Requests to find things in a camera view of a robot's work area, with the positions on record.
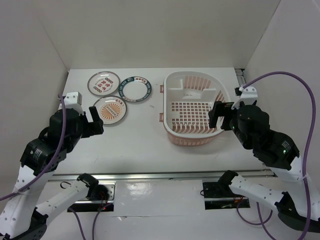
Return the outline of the plate with orange sunburst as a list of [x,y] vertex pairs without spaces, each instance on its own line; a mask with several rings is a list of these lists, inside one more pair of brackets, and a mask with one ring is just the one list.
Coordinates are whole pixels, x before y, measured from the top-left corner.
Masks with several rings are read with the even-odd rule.
[[101,97],[94,105],[104,126],[119,123],[127,114],[126,102],[115,95]]

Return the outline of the plate with red characters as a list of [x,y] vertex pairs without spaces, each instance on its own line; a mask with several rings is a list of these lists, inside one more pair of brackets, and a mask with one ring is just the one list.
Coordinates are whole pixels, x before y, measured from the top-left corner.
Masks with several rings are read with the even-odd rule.
[[110,95],[118,89],[119,85],[119,76],[111,71],[98,72],[87,82],[89,92],[96,96]]

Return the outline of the plate with green rim band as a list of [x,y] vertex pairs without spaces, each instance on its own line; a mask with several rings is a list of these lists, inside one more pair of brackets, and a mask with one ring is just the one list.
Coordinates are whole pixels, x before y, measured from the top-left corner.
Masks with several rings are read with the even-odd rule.
[[151,93],[151,83],[141,76],[128,77],[118,87],[119,96],[130,103],[143,102],[150,97]]

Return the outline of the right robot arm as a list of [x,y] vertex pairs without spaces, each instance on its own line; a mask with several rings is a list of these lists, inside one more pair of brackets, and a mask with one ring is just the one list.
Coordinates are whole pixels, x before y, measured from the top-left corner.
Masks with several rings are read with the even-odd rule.
[[232,131],[246,150],[269,167],[281,181],[286,191],[272,190],[250,183],[237,172],[228,170],[218,180],[218,190],[223,196],[246,196],[270,207],[288,227],[303,231],[307,223],[307,198],[300,152],[288,135],[270,129],[269,115],[255,104],[216,101],[209,111],[209,127],[223,118],[221,128]]

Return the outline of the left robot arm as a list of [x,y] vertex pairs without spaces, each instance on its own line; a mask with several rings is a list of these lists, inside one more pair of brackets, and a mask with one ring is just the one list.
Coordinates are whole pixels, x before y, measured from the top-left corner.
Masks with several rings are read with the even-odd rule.
[[104,132],[96,107],[91,106],[89,111],[92,122],[85,113],[73,108],[58,110],[50,117],[49,126],[26,145],[14,195],[0,214],[0,235],[5,240],[41,239],[49,224],[79,200],[99,201],[102,208],[107,206],[108,189],[88,173],[79,175],[59,194],[38,203],[48,180],[78,141]]

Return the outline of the white and pink dish rack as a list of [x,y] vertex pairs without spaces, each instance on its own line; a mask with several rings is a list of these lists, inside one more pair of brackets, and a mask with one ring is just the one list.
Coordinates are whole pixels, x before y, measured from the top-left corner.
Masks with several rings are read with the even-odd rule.
[[160,86],[163,112],[159,116],[170,142],[182,147],[202,146],[223,133],[223,117],[214,128],[209,111],[216,101],[229,102],[225,86],[215,77],[197,71],[169,74]]

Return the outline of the aluminium right side rail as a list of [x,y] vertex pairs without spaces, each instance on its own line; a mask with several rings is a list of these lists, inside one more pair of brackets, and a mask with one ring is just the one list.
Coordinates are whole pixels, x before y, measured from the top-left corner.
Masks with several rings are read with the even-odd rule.
[[245,79],[245,69],[244,68],[235,68],[234,69],[237,81],[240,86],[244,86],[247,82]]

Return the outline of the aluminium rail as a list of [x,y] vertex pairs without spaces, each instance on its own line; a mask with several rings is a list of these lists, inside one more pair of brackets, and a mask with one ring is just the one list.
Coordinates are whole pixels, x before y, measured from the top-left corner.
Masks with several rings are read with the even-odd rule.
[[244,68],[235,68],[234,69],[237,81],[240,86],[244,86],[247,82],[245,79],[245,69]]
[[[117,180],[186,180],[186,179],[218,179],[224,171],[195,171],[195,172],[158,172],[158,173],[106,173],[93,174],[92,176],[100,181],[117,181]],[[241,170],[238,172],[246,178],[273,178],[276,175],[269,169],[262,170]]]

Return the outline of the aluminium front rail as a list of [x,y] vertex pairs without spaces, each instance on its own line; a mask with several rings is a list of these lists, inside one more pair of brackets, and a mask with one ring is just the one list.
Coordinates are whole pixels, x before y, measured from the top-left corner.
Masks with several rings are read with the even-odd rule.
[[[117,180],[186,180],[186,179],[218,179],[224,171],[195,171],[195,172],[158,172],[158,173],[106,173],[93,174],[92,176],[100,181],[117,181]],[[262,170],[241,170],[238,172],[246,178],[273,178],[276,175],[269,169]]]

